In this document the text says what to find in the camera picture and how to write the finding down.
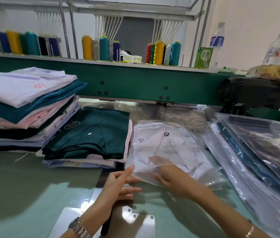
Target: dark green shirt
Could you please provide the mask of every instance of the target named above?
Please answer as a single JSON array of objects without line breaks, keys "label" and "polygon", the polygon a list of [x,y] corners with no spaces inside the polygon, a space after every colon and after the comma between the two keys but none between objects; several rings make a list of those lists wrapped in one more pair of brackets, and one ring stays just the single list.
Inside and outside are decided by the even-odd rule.
[{"label": "dark green shirt", "polygon": [[85,107],[43,148],[45,160],[123,159],[129,127],[128,112]]}]

